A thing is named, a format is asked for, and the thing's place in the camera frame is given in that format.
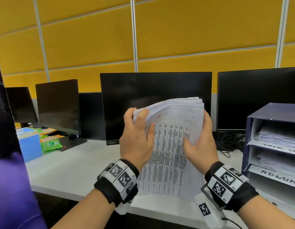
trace white desk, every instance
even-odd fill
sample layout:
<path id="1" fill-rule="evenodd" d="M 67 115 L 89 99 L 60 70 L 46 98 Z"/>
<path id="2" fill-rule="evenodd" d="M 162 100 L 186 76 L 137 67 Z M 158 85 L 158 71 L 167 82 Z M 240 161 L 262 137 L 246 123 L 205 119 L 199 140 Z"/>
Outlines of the white desk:
<path id="1" fill-rule="evenodd" d="M 231 152 L 226 158 L 218 152 L 223 163 L 241 171 L 242 152 Z M 96 177 L 113 160 L 120 158 L 120 146 L 106 146 L 104 141 L 93 141 L 72 149 L 53 152 L 26 163 L 33 191 L 81 201 L 93 189 Z M 165 194 L 138 195 L 128 206 L 128 212 L 172 223 L 208 229 L 194 202 Z M 247 228 L 242 220 L 231 211 L 225 215 Z M 228 222 L 226 228 L 237 228 Z"/>

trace tissue box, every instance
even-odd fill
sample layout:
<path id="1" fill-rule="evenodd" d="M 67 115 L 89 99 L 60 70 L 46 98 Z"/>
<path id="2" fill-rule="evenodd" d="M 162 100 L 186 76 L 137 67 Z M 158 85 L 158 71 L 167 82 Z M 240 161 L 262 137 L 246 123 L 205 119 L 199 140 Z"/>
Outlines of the tissue box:
<path id="1" fill-rule="evenodd" d="M 37 130 L 32 128 L 19 128 L 16 132 L 24 162 L 42 156 L 42 147 Z"/>

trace purple cloth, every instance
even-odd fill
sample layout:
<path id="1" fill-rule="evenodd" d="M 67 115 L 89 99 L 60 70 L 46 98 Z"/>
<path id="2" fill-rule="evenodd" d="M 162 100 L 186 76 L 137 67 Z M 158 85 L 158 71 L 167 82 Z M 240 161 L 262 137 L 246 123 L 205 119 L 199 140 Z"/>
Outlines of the purple cloth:
<path id="1" fill-rule="evenodd" d="M 23 157 L 0 159 L 0 229 L 46 229 Z"/>

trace wristband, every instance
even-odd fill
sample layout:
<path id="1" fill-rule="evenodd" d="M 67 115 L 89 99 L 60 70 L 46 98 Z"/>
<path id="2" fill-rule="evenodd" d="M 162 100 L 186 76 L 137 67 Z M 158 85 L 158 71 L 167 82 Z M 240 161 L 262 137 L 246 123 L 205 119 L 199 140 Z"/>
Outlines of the wristband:
<path id="1" fill-rule="evenodd" d="M 215 162 L 205 175 L 214 202 L 218 210 L 226 209 L 238 212 L 249 200 L 258 195 L 255 188 L 248 183 L 248 178 L 229 165 Z"/>
<path id="2" fill-rule="evenodd" d="M 116 207 L 130 201 L 138 193 L 138 169 L 127 160 L 111 162 L 97 177 L 94 187 L 100 190 L 109 203 Z"/>

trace hand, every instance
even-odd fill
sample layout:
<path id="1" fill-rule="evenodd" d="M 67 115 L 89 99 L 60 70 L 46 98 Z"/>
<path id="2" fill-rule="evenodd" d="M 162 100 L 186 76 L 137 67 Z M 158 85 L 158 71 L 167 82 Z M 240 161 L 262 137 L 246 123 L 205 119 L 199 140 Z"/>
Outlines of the hand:
<path id="1" fill-rule="evenodd" d="M 145 135 L 145 121 L 149 110 L 143 109 L 133 124 L 132 116 L 135 109 L 128 109 L 124 115 L 125 127 L 120 138 L 120 155 L 122 159 L 128 160 L 140 171 L 149 161 L 153 152 L 155 123 L 150 125 L 147 135 Z"/>
<path id="2" fill-rule="evenodd" d="M 186 158 L 203 175 L 207 173 L 213 163 L 219 161 L 217 147 L 212 136 L 212 121 L 206 110 L 199 139 L 195 145 L 191 145 L 190 141 L 184 138 L 184 151 Z"/>

